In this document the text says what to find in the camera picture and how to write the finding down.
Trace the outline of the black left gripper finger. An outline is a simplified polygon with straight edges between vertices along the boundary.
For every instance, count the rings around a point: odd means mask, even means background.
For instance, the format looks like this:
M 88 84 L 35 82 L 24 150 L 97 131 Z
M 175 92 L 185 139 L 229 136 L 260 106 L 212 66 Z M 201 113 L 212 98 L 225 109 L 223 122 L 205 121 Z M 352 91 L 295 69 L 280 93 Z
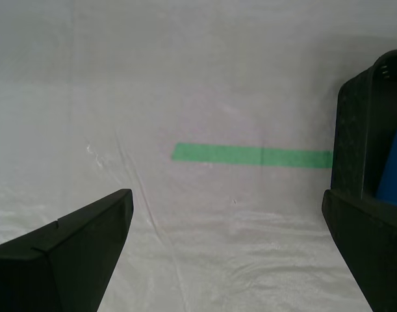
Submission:
M 97 311 L 132 217 L 121 189 L 0 244 L 0 311 Z
M 373 311 L 397 311 L 397 206 L 327 190 L 329 232 Z

